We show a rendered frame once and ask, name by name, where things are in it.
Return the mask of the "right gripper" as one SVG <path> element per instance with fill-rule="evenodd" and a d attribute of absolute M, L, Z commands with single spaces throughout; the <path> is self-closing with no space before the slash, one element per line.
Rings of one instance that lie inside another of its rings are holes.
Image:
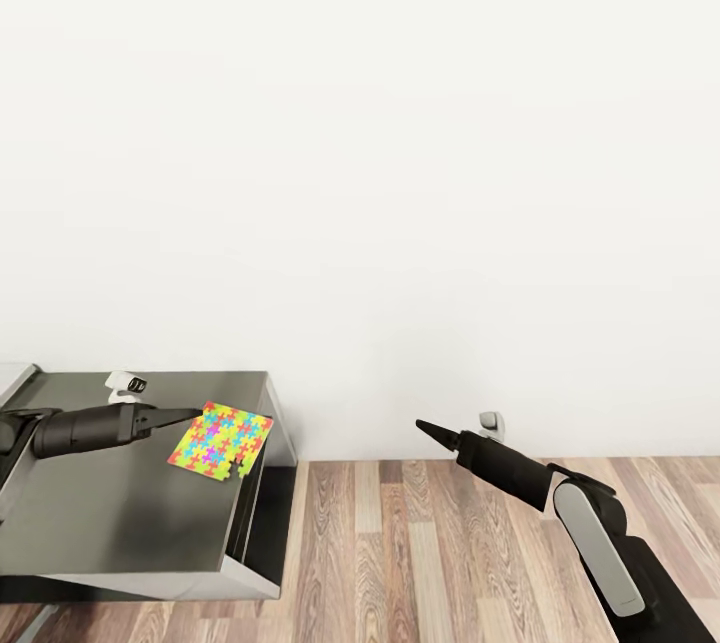
<path fill-rule="evenodd" d="M 458 457 L 455 458 L 458 465 L 518 498 L 514 493 L 514 485 L 525 455 L 469 429 L 457 433 L 420 419 L 415 424 L 448 450 L 458 450 Z"/>

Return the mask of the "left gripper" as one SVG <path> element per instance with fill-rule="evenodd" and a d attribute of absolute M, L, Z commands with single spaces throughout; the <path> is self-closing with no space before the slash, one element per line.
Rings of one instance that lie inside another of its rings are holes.
<path fill-rule="evenodd" d="M 202 416 L 202 409 L 158 409 L 142 402 L 109 404 L 79 410 L 72 427 L 73 452 L 90 453 L 148 439 L 162 429 Z"/>

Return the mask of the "jigsaw puzzle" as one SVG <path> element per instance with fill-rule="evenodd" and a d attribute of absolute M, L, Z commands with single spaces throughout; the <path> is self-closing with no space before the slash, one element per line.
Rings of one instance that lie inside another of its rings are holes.
<path fill-rule="evenodd" d="M 224 480 L 230 462 L 237 459 L 243 478 L 250 474 L 272 424 L 272 419 L 208 402 L 168 463 Z"/>

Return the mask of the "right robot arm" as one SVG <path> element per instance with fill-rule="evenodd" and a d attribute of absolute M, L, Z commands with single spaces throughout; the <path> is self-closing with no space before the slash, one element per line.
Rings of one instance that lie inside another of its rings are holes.
<path fill-rule="evenodd" d="M 545 511 L 552 475 L 567 476 L 553 505 L 567 529 L 619 643 L 715 643 L 646 540 L 627 536 L 628 515 L 617 491 L 558 464 L 541 464 L 503 445 L 498 413 L 480 413 L 480 433 L 460 433 L 417 419 L 416 426 L 475 476 Z"/>

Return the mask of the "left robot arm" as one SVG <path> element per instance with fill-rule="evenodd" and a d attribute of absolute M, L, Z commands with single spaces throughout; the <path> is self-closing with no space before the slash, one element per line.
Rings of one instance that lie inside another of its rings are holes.
<path fill-rule="evenodd" d="M 147 381 L 124 370 L 113 370 L 105 386 L 113 389 L 106 406 L 0 410 L 0 525 L 37 461 L 130 445 L 148 439 L 151 428 L 202 416 L 202 409 L 148 407 L 136 396 Z"/>

